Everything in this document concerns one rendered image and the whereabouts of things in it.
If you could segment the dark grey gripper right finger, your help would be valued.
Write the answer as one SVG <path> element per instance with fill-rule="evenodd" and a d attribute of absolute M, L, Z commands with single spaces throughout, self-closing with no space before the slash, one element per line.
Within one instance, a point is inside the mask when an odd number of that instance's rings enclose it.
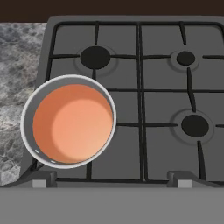
<path fill-rule="evenodd" d="M 168 187 L 176 188 L 221 188 L 223 186 L 208 182 L 195 176 L 191 171 L 168 171 Z"/>

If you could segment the grey gas hob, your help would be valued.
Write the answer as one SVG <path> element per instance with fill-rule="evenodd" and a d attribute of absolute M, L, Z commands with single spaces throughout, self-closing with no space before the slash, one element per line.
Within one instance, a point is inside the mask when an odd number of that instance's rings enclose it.
<path fill-rule="evenodd" d="M 75 169 L 25 155 L 23 176 L 57 172 L 61 187 L 166 186 L 168 171 L 189 171 L 224 186 L 224 17 L 51 17 L 37 81 L 62 74 L 109 91 L 115 135 Z"/>

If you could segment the orange marinara sauce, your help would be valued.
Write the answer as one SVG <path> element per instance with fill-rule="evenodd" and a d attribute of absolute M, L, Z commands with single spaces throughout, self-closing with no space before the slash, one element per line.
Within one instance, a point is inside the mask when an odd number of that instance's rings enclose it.
<path fill-rule="evenodd" d="M 60 87 L 38 105 L 33 134 L 49 158 L 77 163 L 92 157 L 107 142 L 113 118 L 106 98 L 84 85 Z"/>

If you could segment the grey saucepan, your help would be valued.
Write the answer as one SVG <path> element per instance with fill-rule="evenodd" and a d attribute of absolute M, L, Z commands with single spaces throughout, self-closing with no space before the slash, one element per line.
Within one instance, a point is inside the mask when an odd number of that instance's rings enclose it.
<path fill-rule="evenodd" d="M 77 74 L 40 85 L 21 115 L 20 131 L 29 153 L 59 169 L 83 166 L 108 147 L 116 129 L 116 106 L 99 82 Z"/>

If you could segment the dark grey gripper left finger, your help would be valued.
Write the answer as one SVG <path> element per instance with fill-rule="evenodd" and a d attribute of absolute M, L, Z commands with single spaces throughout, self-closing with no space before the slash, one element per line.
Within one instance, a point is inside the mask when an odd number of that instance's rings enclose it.
<path fill-rule="evenodd" d="M 3 185 L 3 188 L 51 188 L 56 187 L 56 171 L 34 171 L 18 181 Z"/>

